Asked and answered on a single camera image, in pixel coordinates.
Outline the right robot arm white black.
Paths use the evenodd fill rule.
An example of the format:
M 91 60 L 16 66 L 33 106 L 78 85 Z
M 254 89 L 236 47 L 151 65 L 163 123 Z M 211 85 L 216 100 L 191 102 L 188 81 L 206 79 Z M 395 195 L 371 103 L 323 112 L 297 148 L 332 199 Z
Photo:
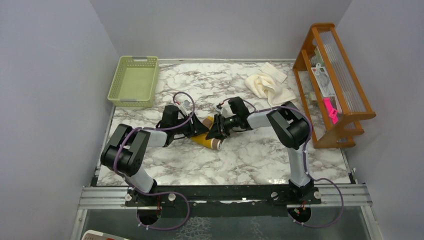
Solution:
M 279 141 L 287 148 L 290 166 L 288 181 L 289 199 L 300 204 L 309 196 L 314 181 L 309 175 L 307 145 L 311 138 L 312 124 L 295 105 L 286 103 L 270 109 L 250 112 L 240 97 L 228 100 L 232 116 L 216 114 L 206 139 L 224 140 L 230 136 L 230 130 L 240 128 L 244 131 L 271 127 Z

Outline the cream white towel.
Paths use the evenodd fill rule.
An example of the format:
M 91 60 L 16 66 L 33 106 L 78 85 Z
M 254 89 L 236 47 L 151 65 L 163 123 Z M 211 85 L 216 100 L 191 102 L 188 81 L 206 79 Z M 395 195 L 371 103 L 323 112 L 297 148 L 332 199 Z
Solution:
M 296 99 L 296 95 L 283 86 L 287 77 L 285 73 L 266 62 L 244 80 L 244 85 L 258 98 L 266 99 L 272 107 Z

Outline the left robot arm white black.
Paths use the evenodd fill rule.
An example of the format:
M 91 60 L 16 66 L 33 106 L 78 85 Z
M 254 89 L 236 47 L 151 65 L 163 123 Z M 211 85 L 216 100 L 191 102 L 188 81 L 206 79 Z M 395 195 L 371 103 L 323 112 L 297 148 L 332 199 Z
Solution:
M 168 147 L 175 136 L 191 138 L 208 131 L 193 111 L 167 105 L 157 128 L 119 124 L 101 153 L 100 163 L 125 179 L 138 192 L 138 199 L 149 206 L 157 200 L 157 183 L 142 168 L 147 148 Z

